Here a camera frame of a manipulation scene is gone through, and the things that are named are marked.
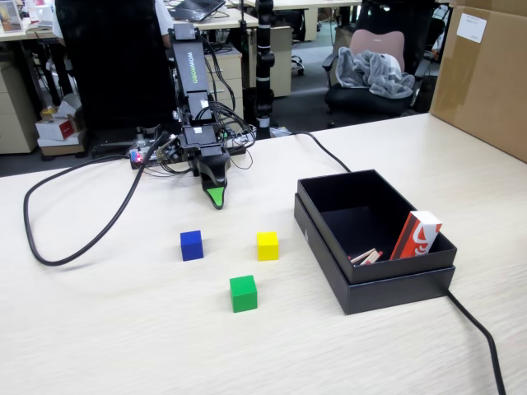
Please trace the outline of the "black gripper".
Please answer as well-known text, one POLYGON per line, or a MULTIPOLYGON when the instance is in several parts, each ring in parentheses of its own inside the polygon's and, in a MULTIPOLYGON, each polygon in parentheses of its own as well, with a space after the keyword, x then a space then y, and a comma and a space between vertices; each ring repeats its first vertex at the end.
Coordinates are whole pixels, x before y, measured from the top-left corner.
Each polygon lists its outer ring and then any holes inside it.
POLYGON ((220 144, 201 145, 197 149, 196 160, 203 191, 210 198, 212 205, 217 210, 221 210, 224 205, 226 173, 231 166, 231 156, 223 151, 220 144))

